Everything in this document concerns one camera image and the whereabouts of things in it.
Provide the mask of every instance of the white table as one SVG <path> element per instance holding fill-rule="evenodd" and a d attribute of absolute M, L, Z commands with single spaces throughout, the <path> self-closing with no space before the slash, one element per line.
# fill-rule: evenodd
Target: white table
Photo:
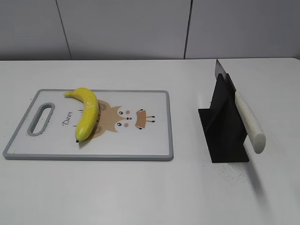
<path fill-rule="evenodd" d="M 215 60 L 0 62 L 0 149 L 38 89 L 167 90 L 170 162 L 17 161 L 0 157 L 4 225 L 300 224 L 300 61 L 221 60 L 267 137 L 249 163 L 212 164 L 198 108 Z"/>

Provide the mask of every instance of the black knife stand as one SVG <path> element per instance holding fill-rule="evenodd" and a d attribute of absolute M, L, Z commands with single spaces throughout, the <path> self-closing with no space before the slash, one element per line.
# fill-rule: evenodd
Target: black knife stand
<path fill-rule="evenodd" d="M 235 87 L 226 74 L 217 76 L 209 109 L 199 109 L 210 157 L 213 163 L 248 162 L 243 143 L 247 136 L 234 103 Z"/>

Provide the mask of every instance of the banana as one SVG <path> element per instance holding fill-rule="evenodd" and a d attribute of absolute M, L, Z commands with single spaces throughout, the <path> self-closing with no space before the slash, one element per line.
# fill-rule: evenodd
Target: banana
<path fill-rule="evenodd" d="M 64 96 L 76 98 L 83 102 L 82 119 L 77 126 L 75 136 L 76 142 L 84 141 L 90 136 L 98 120 L 99 105 L 97 97 L 87 88 L 78 88 L 74 91 L 66 92 Z"/>

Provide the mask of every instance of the white cutting board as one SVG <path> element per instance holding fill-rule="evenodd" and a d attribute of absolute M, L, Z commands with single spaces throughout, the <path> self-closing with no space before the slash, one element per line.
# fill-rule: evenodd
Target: white cutting board
<path fill-rule="evenodd" d="M 96 132 L 97 137 L 76 143 L 75 130 L 82 117 L 83 104 L 64 97 L 66 91 L 69 90 L 37 92 L 3 152 L 6 159 L 173 159 L 168 92 L 93 90 L 100 100 L 100 114 L 102 110 L 109 110 L 109 116 L 105 120 L 100 118 L 98 126 L 102 132 Z M 50 120 L 41 134 L 29 135 L 28 128 L 45 103 L 55 106 Z"/>

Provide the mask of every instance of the knife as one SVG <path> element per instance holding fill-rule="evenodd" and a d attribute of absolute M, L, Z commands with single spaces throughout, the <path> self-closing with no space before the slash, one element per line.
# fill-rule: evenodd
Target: knife
<path fill-rule="evenodd" d="M 236 90 L 229 74 L 225 72 L 221 63 L 219 62 L 219 60 L 217 60 L 215 68 L 216 79 L 219 74 L 222 74 L 225 82 L 230 83 L 232 86 L 232 95 L 234 96 L 235 105 L 239 111 L 240 117 L 244 123 L 245 129 L 255 153 L 262 153 L 266 146 L 266 136 L 263 132 L 263 129 L 242 94 Z"/>

